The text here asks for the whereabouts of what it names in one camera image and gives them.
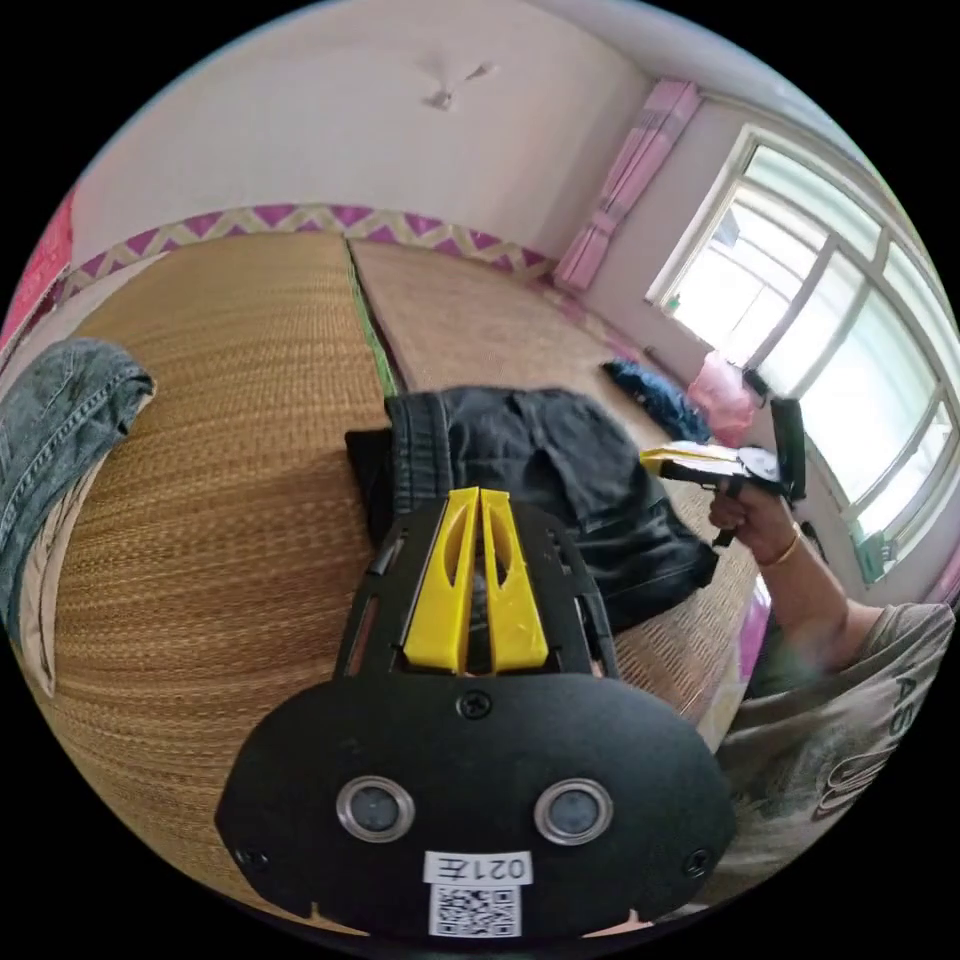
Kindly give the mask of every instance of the window frame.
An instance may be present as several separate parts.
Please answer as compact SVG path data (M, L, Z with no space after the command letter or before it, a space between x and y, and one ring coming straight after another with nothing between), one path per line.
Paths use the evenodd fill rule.
M757 148L761 146L768 147L777 153L789 157L791 160L802 164L811 172L822 177L877 222L880 226L880 234L877 240L877 249L871 260L868 261L853 244L840 236L827 224L823 223L818 217L803 209L802 206L794 202L791 198L785 197L775 190L771 190L746 176L747 167L753 159ZM833 169L829 162L820 159L814 153L800 147L798 144L791 143L770 131L748 125L744 128L738 144L734 147L727 166L718 179L718 183L714 185L709 203L702 212L699 222L696 223L692 236L690 235L690 230L688 230L687 238L685 241L681 241L678 249L671 257L672 262L668 262L660 277L655 281L654 287L646 297L648 303L656 306L675 323L681 324L681 321L670 316L667 309L667 302L676 293L687 271L710 243L711 238L719 227L723 217L730 209L737 191L741 186L746 186L755 193L760 193L772 201L792 209L795 213L803 216L804 219L823 231L827 237L823 246L820 248L817 259L811 267L806 280L791 301L783 318L760 344L754 355L747 362L747 366L756 368L771 354L774 347L780 342L781 337L790 328L800 311L807 304L814 289L823 277L830 258L834 253L839 252L864 275L865 282L861 284L857 296L852 301L837 331L831 336L827 347L818 360L811 366L810 370L804 374L797 386L791 391L791 396L802 397L804 392L820 375L856 321L857 315L862 309L865 300L871 291L874 290L883 296L897 313L907 332L919 347L924 360L930 366L934 378L937 381L938 386L933 398L906 445L884 473L871 485L870 489L853 503L850 502L827 463L826 458L823 457L816 448L816 445L810 437L807 437L808 455L814 467L824 478L830 496L836 503L849 529L857 517L860 516L870 503L885 489L890 478L895 476L916 452L924 435L933 423L940 404L942 403L946 407L952 428L950 437L934 469L924 481L920 490L918 490L884 531L886 539L888 541L895 541L898 552L903 553L909 549L909 546L917 537L921 528L940 510L946 491L950 487L951 478L960 472L960 384L955 383L951 379L939 354L927 336L921 321L914 315L906 303L904 303L892 284L884 276L884 269L887 265L891 244L896 244L903 255L912 263L937 300L948 322L955 324L956 320L953 310L947 300L940 279L932 265L927 261L926 256L917 248L908 231L895 222L890 214L873 202L866 193L859 190L855 184L837 170Z

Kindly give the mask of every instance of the pink plastic bag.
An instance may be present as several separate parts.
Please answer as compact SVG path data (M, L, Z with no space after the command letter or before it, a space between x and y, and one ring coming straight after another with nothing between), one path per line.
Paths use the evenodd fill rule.
M727 447L744 445L753 423L753 397L743 385L740 370L716 350L707 354L687 398L706 418L717 442Z

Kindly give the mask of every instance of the gold bracelet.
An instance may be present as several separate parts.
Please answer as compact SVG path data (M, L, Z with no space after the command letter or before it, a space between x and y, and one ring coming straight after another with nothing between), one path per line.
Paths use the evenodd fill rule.
M779 567L781 564L786 563L790 557L796 552L797 547L800 546L800 541L803 539L803 531L800 529L800 524L794 520L793 522L793 540L790 542L790 546L777 557L776 560L771 563L761 563L758 564L761 570L769 570L771 567Z

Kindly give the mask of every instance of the black jacket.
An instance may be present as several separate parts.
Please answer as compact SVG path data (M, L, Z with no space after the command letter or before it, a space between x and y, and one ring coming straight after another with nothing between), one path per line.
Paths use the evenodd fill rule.
M392 430L346 436L376 544L394 516L480 486L563 521L614 633L669 610L713 577L717 555L680 520L633 441L590 398L458 387L392 397L386 411Z

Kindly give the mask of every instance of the pink curtain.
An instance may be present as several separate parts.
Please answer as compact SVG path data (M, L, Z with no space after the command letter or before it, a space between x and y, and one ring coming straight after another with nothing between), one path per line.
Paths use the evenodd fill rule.
M73 193L70 191L30 257L0 328L0 350L44 305L53 285L70 267L73 255Z
M607 176L597 209L554 271L560 286L571 290L590 286L617 227L640 199L699 106L700 95L694 84L683 80L657 82Z

